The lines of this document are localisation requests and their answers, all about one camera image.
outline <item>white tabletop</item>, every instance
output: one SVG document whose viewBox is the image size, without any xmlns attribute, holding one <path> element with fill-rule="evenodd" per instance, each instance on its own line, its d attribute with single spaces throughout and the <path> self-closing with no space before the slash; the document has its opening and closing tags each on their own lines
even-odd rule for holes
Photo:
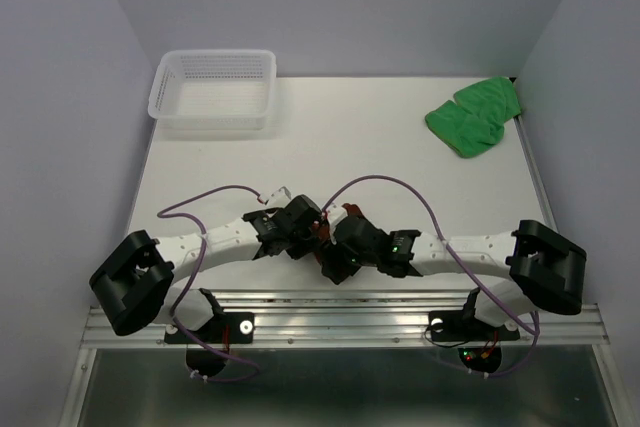
<svg viewBox="0 0 640 427">
<path fill-rule="evenodd" d="M 281 78 L 274 117 L 251 133 L 178 132 L 157 125 L 134 205 L 130 231 L 152 237 L 192 232 L 183 219 L 160 220 L 162 208 L 224 184 L 269 193 L 286 185 L 318 205 L 365 174 L 398 177 L 432 205 L 444 234 L 483 235 L 513 230 L 542 212 L 513 121 L 500 144 L 461 159 L 427 128 L 424 116 L 473 78 Z M 386 231 L 433 233 L 427 213 L 409 191 L 384 181 L 358 184 L 339 198 L 357 203 Z M 246 192 L 223 192 L 190 206 L 208 228 L 260 205 Z M 423 290 L 470 288 L 462 275 L 393 279 L 362 268 L 340 286 L 320 274 L 312 258 L 286 254 L 236 262 L 199 276 L 212 290 Z"/>
</svg>

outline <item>screw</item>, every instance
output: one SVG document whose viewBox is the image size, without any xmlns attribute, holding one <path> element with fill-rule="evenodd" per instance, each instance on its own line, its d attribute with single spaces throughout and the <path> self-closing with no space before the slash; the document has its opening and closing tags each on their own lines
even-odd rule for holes
<svg viewBox="0 0 640 427">
<path fill-rule="evenodd" d="M 249 335 L 251 332 L 253 332 L 253 324 L 250 320 L 243 320 L 242 322 L 240 322 L 240 332 L 242 332 L 244 335 Z"/>
</svg>

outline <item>red wire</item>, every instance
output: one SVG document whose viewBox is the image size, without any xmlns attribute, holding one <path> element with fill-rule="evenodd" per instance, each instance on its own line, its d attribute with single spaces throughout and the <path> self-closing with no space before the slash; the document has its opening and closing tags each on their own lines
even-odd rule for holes
<svg viewBox="0 0 640 427">
<path fill-rule="evenodd" d="M 497 330 L 493 333 L 493 345 L 489 349 L 489 352 L 487 352 L 485 354 L 487 357 L 489 357 L 491 355 L 491 352 L 493 352 L 493 350 L 496 348 L 496 345 L 498 345 L 498 331 Z"/>
</svg>

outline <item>black bracket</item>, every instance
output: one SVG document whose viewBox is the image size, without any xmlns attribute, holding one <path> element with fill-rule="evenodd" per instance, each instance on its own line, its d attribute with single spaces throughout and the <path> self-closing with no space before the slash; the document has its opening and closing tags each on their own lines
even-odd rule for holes
<svg viewBox="0 0 640 427">
<path fill-rule="evenodd" d="M 240 324 L 244 321 L 251 322 L 251 332 L 244 334 L 240 330 Z M 222 316 L 215 316 L 193 334 L 207 344 L 221 344 L 225 330 L 229 328 L 229 343 L 232 345 L 253 343 L 253 331 L 255 330 L 255 315 L 253 312 L 225 312 Z M 165 334 L 165 344 L 194 344 L 182 332 Z"/>
<path fill-rule="evenodd" d="M 587 254 L 584 249 L 535 220 L 522 220 L 509 275 L 538 308 L 562 315 L 582 310 Z"/>
<path fill-rule="evenodd" d="M 495 328 L 477 319 L 465 320 L 461 310 L 436 310 L 429 312 L 429 327 L 433 342 L 486 342 L 498 339 L 503 341 L 519 340 L 520 333 L 508 330 L 504 325 Z"/>
<path fill-rule="evenodd" d="M 116 335 L 129 335 L 156 318 L 173 281 L 173 264 L 165 262 L 146 231 L 129 234 L 89 285 Z"/>
</svg>

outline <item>metal frame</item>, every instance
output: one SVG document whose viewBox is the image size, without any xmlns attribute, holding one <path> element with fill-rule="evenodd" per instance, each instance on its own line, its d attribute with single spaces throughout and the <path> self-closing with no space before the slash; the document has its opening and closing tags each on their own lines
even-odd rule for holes
<svg viewBox="0 0 640 427">
<path fill-rule="evenodd" d="M 64 401 L 60 427 L 75 427 L 80 422 L 80 414 L 84 404 L 91 372 L 96 360 L 95 349 L 80 349 L 76 365 L 73 369 L 73 376 L 69 384 L 67 398 Z"/>
<path fill-rule="evenodd" d="M 216 292 L 228 312 L 256 316 L 253 343 L 241 349 L 425 348 L 429 312 L 460 309 L 467 291 L 454 292 Z M 585 306 L 577 316 L 540 314 L 541 345 L 608 342 L 600 312 Z M 165 327 L 149 326 L 117 337 L 100 309 L 89 315 L 82 346 L 90 349 L 184 349 L 164 344 Z M 528 345 L 531 336 L 509 345 Z"/>
<path fill-rule="evenodd" d="M 523 120 L 517 117 L 515 124 L 543 218 L 556 229 Z M 254 341 L 242 349 L 430 348 L 423 338 L 429 311 L 459 309 L 468 291 L 224 291 L 215 295 L 226 310 L 256 314 Z M 616 422 L 622 427 L 637 425 L 598 307 L 586 305 L 580 315 L 571 317 L 541 313 L 540 321 L 540 345 L 593 346 Z M 97 349 L 184 349 L 165 344 L 164 335 L 163 326 L 149 326 L 117 337 L 102 310 L 91 309 L 60 426 L 77 426 L 80 421 Z M 525 333 L 509 345 L 530 342 L 531 336 Z"/>
</svg>

